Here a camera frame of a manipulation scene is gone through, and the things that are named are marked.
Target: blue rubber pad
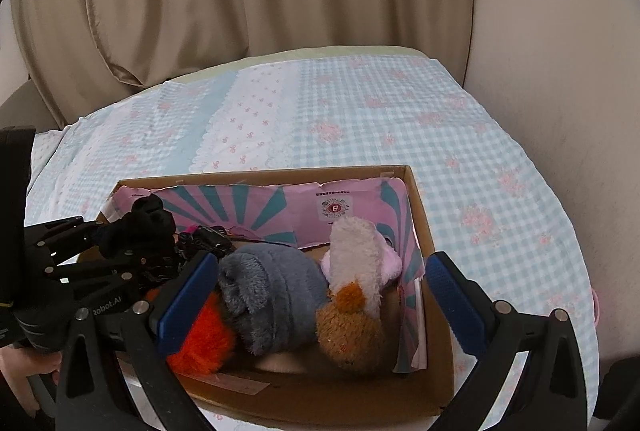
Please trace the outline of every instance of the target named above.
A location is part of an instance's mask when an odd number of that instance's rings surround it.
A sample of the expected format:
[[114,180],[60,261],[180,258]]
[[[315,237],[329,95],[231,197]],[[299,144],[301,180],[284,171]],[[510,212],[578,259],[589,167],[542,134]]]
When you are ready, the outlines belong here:
[[469,355],[481,357],[487,347],[484,321],[437,255],[428,257],[425,275],[462,350]]
[[156,346],[162,357],[178,353],[218,278],[218,260],[207,254],[158,321]]

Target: human hand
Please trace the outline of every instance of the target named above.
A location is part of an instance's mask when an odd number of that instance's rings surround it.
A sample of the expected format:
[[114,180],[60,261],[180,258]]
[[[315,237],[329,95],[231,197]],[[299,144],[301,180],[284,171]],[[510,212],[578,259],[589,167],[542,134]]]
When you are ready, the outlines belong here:
[[62,353],[42,353],[33,348],[0,348],[0,372],[23,409],[34,417],[40,409],[27,377],[54,373],[54,382],[62,363]]

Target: blue gripper pad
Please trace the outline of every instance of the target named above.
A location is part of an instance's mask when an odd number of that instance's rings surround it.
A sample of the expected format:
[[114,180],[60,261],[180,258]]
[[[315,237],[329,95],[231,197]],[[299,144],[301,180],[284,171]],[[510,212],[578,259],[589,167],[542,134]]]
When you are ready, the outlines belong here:
[[[450,270],[447,265],[452,265],[453,269]],[[427,258],[425,276],[462,350],[469,355],[481,357],[488,344],[487,328],[474,303],[465,294],[466,284],[461,284],[468,280],[443,252],[431,254]]]
[[[162,357],[180,351],[193,322],[218,280],[218,260],[213,254],[207,254],[193,268],[191,274],[187,266],[180,277],[174,281],[181,280],[181,276],[185,273],[188,274],[187,280],[181,282],[182,286],[175,293],[161,318],[155,325],[150,321],[152,328],[156,327],[156,347]],[[172,286],[166,284],[162,289],[169,287],[171,291]]]

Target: plush toy ear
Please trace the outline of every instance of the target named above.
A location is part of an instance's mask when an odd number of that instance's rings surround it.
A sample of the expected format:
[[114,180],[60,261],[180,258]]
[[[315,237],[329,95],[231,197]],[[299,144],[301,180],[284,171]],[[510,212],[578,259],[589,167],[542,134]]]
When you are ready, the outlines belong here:
[[343,314],[353,314],[364,310],[366,300],[360,285],[352,281],[343,286],[334,296],[335,307]]

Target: bed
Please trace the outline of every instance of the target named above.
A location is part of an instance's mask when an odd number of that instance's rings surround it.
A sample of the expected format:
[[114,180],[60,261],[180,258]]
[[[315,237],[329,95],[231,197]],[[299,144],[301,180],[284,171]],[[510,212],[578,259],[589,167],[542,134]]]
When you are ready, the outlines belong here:
[[[522,148],[417,50],[334,46],[245,58],[38,134],[26,223],[94,218],[124,178],[377,164],[412,166],[436,248],[492,299],[529,313],[569,311],[591,414],[598,346],[572,225]],[[452,342],[459,387],[474,359]],[[523,365],[520,354],[485,426],[505,410]],[[251,426],[203,411],[218,429]]]

